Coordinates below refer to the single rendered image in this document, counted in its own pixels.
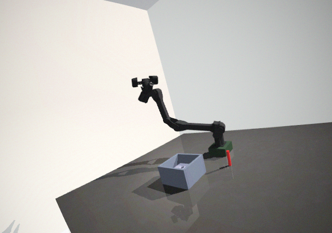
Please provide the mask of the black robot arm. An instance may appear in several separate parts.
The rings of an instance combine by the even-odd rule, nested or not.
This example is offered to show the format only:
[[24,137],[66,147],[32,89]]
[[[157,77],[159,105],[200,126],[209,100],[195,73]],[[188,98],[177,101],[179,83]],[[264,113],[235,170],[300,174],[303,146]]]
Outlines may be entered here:
[[163,94],[160,88],[153,89],[152,82],[145,82],[141,87],[142,92],[138,98],[140,102],[147,103],[149,97],[156,102],[161,113],[163,122],[175,131],[196,130],[196,131],[211,131],[215,140],[214,147],[222,147],[227,142],[224,141],[223,133],[225,132],[225,124],[221,121],[214,121],[212,124],[204,123],[188,123],[186,121],[171,118],[167,112],[163,101]]

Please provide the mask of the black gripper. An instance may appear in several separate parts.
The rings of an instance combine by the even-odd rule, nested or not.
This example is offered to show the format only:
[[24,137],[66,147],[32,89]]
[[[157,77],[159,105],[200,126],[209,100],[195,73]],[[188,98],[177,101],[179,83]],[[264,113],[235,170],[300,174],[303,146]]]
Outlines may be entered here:
[[149,76],[149,78],[143,78],[142,81],[138,81],[137,77],[136,78],[132,78],[132,87],[138,87],[138,85],[142,85],[145,82],[152,82],[154,85],[158,84],[158,76]]

